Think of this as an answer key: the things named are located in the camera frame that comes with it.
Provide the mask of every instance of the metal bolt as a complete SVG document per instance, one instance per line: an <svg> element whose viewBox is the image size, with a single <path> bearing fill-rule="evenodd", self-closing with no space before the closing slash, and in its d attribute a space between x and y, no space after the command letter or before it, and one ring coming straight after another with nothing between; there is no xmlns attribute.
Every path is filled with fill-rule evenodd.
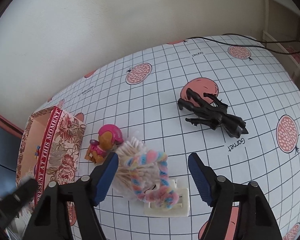
<svg viewBox="0 0 300 240"><path fill-rule="evenodd" d="M89 175L84 175L84 176L81 177L82 181L88 181L89 179L90 179Z"/></svg>
<svg viewBox="0 0 300 240"><path fill-rule="evenodd" d="M250 182L250 185L253 186L253 187L258 187L258 182L253 180L253 181Z"/></svg>
<svg viewBox="0 0 300 240"><path fill-rule="evenodd" d="M55 187L57 185L57 183L55 181L52 181L49 183L49 187Z"/></svg>
<svg viewBox="0 0 300 240"><path fill-rule="evenodd" d="M225 182L226 181L226 177L224 177L224 176L218 176L217 177L217 181L219 181L219 182Z"/></svg>
<svg viewBox="0 0 300 240"><path fill-rule="evenodd" d="M17 194L13 194L13 196L14 196L14 198L15 198L18 202L20 202L20 198L19 198L19 196L18 196Z"/></svg>

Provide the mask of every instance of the white wall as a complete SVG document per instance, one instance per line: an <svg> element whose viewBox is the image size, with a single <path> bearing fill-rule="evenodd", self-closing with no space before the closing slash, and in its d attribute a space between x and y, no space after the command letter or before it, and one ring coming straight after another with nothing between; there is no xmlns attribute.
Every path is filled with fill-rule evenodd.
<svg viewBox="0 0 300 240"><path fill-rule="evenodd" d="M47 98L115 59L191 36L261 38L264 0L14 0L0 19L0 114L24 128Z"/></svg>

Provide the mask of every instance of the white plastic buckle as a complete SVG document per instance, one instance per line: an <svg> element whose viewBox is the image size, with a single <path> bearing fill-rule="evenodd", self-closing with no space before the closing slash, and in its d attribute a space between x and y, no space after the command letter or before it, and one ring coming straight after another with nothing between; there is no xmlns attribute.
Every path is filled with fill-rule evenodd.
<svg viewBox="0 0 300 240"><path fill-rule="evenodd" d="M179 201L171 209L164 210L162 208L156 207L154 203L145 203L143 208L143 213L148 217L188 217L190 210L190 197L188 188L178 188L177 181L175 179L169 179L170 186L179 195ZM156 189L160 186L160 181L155 181Z"/></svg>

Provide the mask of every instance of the floral box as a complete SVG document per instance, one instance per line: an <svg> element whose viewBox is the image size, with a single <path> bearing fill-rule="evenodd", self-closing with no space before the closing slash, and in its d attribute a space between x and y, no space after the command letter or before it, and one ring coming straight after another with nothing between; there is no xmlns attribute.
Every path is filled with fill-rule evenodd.
<svg viewBox="0 0 300 240"><path fill-rule="evenodd" d="M16 183L27 175L35 177L38 190L33 205L38 203L49 182L74 182L85 128L83 122L56 106L29 117L19 150ZM76 219L71 203L68 212L73 225Z"/></svg>

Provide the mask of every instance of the wire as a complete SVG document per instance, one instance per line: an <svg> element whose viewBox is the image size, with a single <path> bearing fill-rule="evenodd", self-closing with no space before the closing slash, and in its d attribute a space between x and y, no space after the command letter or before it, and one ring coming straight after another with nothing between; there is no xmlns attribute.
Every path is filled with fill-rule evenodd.
<svg viewBox="0 0 300 240"><path fill-rule="evenodd" d="M209 39L209 38L205 38L205 37L191 37L189 39L204 39L204 40L207 40L207 41L214 41L216 43L220 43L220 44L223 44L223 45L229 45L229 46L234 46L234 47L254 47L254 48L261 48L261 49L266 49L268 51L271 51L271 52L274 52L274 53L278 53L278 54L282 54L282 55L293 55L293 54L299 54L300 51L295 51L295 52L279 52L279 51L276 51L276 50L273 50L273 49L268 49L268 48L265 48L263 46L259 46L259 45L238 45L238 44L229 44L229 43L225 43L225 42L222 42L222 41L215 41L215 40L212 40L212 39Z"/></svg>
<svg viewBox="0 0 300 240"><path fill-rule="evenodd" d="M253 41L257 41L257 42L260 42L260 43L287 43L287 42L299 42L298 40L291 40L291 41L258 41L256 39L253 39L253 38L250 38L248 36L244 36L244 35L241 35L241 34L235 34L235 33L225 33L223 35L236 35L236 36L241 36L241 37L244 37L244 38L247 38L249 40L253 40Z"/></svg>

